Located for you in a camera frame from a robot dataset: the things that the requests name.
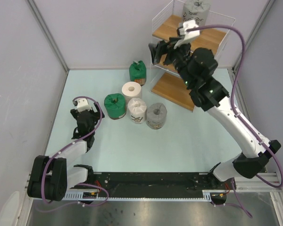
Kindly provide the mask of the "unwrapped white paper roll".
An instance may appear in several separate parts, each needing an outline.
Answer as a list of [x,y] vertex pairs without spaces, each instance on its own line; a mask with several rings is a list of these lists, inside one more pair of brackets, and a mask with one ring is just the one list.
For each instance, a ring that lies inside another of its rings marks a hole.
[[141,85],[134,81],[127,82],[122,86],[122,95],[125,97],[126,104],[132,98],[142,98],[141,88]]

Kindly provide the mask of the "grey roll front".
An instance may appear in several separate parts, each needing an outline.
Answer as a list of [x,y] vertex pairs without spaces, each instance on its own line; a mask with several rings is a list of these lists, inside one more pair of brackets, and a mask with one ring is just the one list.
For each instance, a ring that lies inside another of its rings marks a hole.
[[152,104],[147,109],[146,123],[151,129],[160,129],[166,122],[167,109],[163,103]]

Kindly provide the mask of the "grey roll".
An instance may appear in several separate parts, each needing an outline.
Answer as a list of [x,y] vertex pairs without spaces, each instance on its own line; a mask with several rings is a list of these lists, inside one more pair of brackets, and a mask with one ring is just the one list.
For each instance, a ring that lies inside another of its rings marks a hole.
[[204,26],[210,7],[210,0],[187,0],[183,6],[183,21],[194,20],[198,26]]
[[167,109],[163,103],[152,104],[147,109],[146,123],[151,129],[160,129],[166,122]]

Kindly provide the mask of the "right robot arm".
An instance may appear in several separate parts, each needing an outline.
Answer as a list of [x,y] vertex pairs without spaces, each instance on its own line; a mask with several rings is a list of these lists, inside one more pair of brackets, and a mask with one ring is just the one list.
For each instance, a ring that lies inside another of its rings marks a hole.
[[164,65],[172,64],[183,79],[193,103],[210,114],[229,132],[241,148],[241,154],[220,162],[209,172],[208,184],[219,189],[225,181],[237,176],[259,178],[264,183],[280,188],[259,175],[271,158],[281,148],[277,140],[269,140],[256,130],[233,102],[226,88],[213,73],[218,63],[210,49],[197,48],[190,52],[190,44],[175,46],[177,38],[169,42],[150,43],[151,61],[158,63],[165,56]]

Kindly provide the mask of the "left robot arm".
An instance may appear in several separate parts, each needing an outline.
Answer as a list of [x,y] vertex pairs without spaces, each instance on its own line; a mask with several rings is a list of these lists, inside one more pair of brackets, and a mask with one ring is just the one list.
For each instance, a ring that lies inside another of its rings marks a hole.
[[58,151],[52,157],[39,155],[34,159],[28,182],[27,195],[45,200],[47,203],[61,201],[66,191],[74,187],[90,188],[96,185],[91,166],[77,164],[68,169],[78,157],[90,151],[95,141],[95,130],[105,117],[102,109],[94,104],[92,108],[70,111],[76,120],[72,143]]

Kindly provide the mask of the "grey wrapped roll back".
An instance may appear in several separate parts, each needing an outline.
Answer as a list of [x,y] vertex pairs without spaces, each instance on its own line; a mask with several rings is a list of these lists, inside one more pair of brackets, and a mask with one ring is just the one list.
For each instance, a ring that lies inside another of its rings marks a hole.
[[198,26],[204,26],[210,7],[210,0],[187,0],[183,6],[183,21],[194,20]]

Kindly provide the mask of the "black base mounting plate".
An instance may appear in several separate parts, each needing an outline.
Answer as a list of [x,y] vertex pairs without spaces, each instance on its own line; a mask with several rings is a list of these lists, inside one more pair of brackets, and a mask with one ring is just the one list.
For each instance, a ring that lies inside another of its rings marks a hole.
[[84,201],[214,201],[223,204],[235,188],[199,172],[102,172],[75,186]]

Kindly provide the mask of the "aluminium frame rail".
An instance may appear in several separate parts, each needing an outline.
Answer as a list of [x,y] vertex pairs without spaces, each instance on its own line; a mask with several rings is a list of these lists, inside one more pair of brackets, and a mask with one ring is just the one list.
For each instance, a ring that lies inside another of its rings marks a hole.
[[[279,185],[280,180],[276,173],[259,173],[259,175],[266,180],[267,182]],[[226,185],[222,185],[221,188],[211,189],[211,190],[202,190],[204,195],[208,194],[226,194],[233,193],[233,189],[231,186],[231,180],[229,179],[226,182]],[[247,179],[244,177],[235,177],[234,178],[234,188],[237,193],[277,193],[282,192],[282,188],[274,188],[265,182],[263,182],[260,178],[254,177],[252,179]]]

